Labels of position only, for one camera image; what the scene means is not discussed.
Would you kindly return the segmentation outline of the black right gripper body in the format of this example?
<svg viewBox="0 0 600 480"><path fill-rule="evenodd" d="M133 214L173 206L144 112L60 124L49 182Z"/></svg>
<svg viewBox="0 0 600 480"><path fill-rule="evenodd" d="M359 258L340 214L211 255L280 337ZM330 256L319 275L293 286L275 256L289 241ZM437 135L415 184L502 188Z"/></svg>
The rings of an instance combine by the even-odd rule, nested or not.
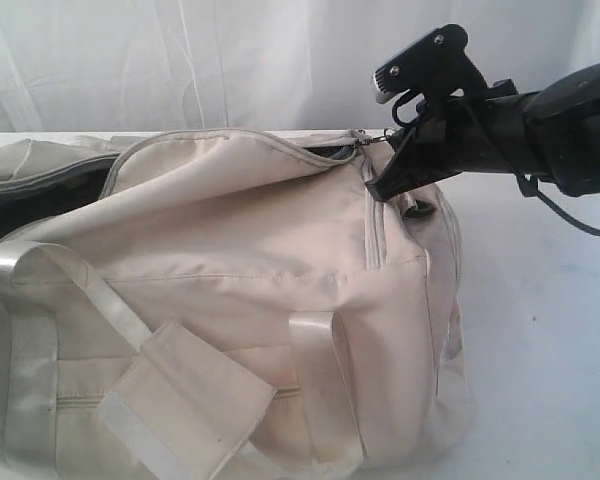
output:
<svg viewBox="0 0 600 480"><path fill-rule="evenodd" d="M419 103L419 181L460 173L540 174L540 159L523 111L536 92L519 93L510 79L476 95L453 96L438 113Z"/></svg>

